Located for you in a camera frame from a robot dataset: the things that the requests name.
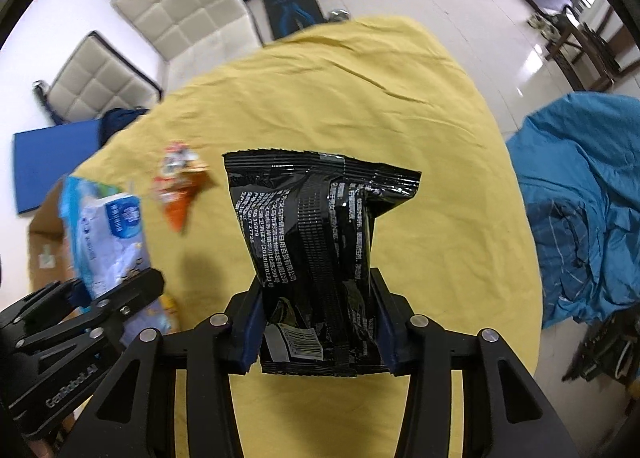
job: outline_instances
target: yellow tablecloth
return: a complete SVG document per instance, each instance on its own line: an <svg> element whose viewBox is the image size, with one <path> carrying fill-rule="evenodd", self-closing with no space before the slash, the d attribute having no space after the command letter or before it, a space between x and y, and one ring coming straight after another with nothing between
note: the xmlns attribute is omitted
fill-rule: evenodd
<svg viewBox="0 0 640 458"><path fill-rule="evenodd" d="M169 229L150 193L174 139L209 163L213 180L183 235ZM133 184L143 197L152 263L187 328L223 310L254 275L222 154L271 147L421 171L417 196L377 220L372 264L418 313L466 333L494 327L534 370L542 287L507 149L465 72L414 22L317 26L220 67L167 96L77 174ZM256 364L231 382L247 458L394 454L407 378L262 375ZM460 455L460 388L454 377L451 456ZM182 408L177 433L184 439Z"/></svg>

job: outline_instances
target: wet wipes package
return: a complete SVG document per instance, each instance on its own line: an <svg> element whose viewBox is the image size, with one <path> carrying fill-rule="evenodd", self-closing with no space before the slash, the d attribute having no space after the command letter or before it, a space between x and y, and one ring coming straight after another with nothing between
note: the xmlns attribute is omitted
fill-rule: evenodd
<svg viewBox="0 0 640 458"><path fill-rule="evenodd" d="M60 218L76 276L93 299L151 266L137 196L68 177L60 197ZM162 333L171 328L158 299L125 323L122 343L128 345L147 327Z"/></svg>
<svg viewBox="0 0 640 458"><path fill-rule="evenodd" d="M385 372L370 286L374 220L415 196L420 173L312 151L225 155L229 191L268 325L263 372Z"/></svg>

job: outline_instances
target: white cushioned chair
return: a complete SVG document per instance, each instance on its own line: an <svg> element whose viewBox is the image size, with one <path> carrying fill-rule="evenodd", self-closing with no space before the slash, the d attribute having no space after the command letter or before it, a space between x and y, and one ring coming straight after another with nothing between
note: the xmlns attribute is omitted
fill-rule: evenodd
<svg viewBox="0 0 640 458"><path fill-rule="evenodd" d="M113 108L152 108L161 96L153 80L92 31L40 98L63 121L75 122L101 117Z"/></svg>
<svg viewBox="0 0 640 458"><path fill-rule="evenodd" d="M262 46L242 0L113 0L113 6L160 53L167 92Z"/></svg>

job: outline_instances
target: cardboard box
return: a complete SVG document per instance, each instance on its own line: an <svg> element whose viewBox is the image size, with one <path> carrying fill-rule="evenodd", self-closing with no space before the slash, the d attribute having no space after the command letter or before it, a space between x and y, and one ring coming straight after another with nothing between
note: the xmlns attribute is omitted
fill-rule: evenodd
<svg viewBox="0 0 640 458"><path fill-rule="evenodd" d="M58 216L58 201L64 178L47 193L29 224L29 276L31 290L37 291L51 281L75 278L65 228Z"/></svg>

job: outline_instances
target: wooden chair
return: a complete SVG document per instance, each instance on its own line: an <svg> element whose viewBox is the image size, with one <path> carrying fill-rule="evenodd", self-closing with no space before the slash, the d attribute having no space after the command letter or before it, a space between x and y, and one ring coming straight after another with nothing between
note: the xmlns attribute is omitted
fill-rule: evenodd
<svg viewBox="0 0 640 458"><path fill-rule="evenodd" d="M616 61L620 54L629 51L636 44L631 32L624 25L618 29L610 40L604 40L601 37L612 15L613 8L609 7L604 19L595 31L591 30L586 24L577 24L571 19L564 20L564 30L561 37L553 44L546 56L547 60L552 60L564 44L570 44L580 50L572 59L572 65L575 65L586 54L599 74L599 77L588 88L592 92L606 92L613 83L623 79L640 67L640 59L624 68ZM576 39L577 45L569 41L571 36Z"/></svg>

